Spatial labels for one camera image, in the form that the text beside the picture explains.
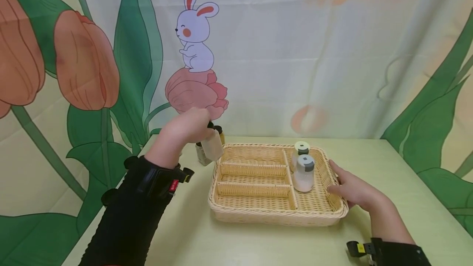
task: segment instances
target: cartoon rabbit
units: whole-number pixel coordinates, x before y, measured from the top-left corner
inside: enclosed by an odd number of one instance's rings
[[[210,25],[207,18],[218,13],[218,5],[206,2],[196,10],[193,9],[196,0],[184,0],[186,10],[177,17],[176,35],[181,40],[184,49],[184,64],[189,72],[205,72],[214,65],[214,54],[203,43],[210,35]]]

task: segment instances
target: wicker basket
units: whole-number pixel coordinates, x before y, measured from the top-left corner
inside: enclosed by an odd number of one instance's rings
[[[317,147],[314,188],[307,193],[292,185],[289,161],[292,145],[225,144],[215,163],[209,204],[223,222],[267,223],[288,226],[330,226],[348,213],[347,202],[327,193],[338,184],[327,156]]]

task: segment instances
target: red label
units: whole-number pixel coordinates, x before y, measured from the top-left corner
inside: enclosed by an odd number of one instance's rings
[[[171,187],[169,187],[169,191],[174,192],[177,189],[177,185],[179,184],[179,180],[173,180]]]

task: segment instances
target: clear plastic bottle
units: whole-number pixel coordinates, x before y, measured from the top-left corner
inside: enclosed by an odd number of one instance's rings
[[[289,167],[292,172],[296,171],[297,159],[299,155],[309,154],[310,145],[307,142],[299,141],[294,144],[294,149],[292,151],[292,160],[289,163]]]
[[[294,189],[300,192],[309,192],[314,186],[315,159],[310,155],[299,155],[296,171],[292,177]]]
[[[211,161],[217,161],[223,155],[222,141],[218,131],[214,129],[214,135],[200,142],[205,156]]]

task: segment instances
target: shaker lid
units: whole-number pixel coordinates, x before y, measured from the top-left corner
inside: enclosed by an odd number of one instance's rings
[[[301,172],[311,172],[315,167],[315,159],[308,154],[299,155],[297,158],[297,169]]]
[[[307,142],[299,141],[294,144],[294,149],[299,155],[309,154],[310,145]]]
[[[214,129],[216,129],[218,133],[222,133],[222,132],[223,132],[223,129],[222,129],[221,126],[214,126]]]

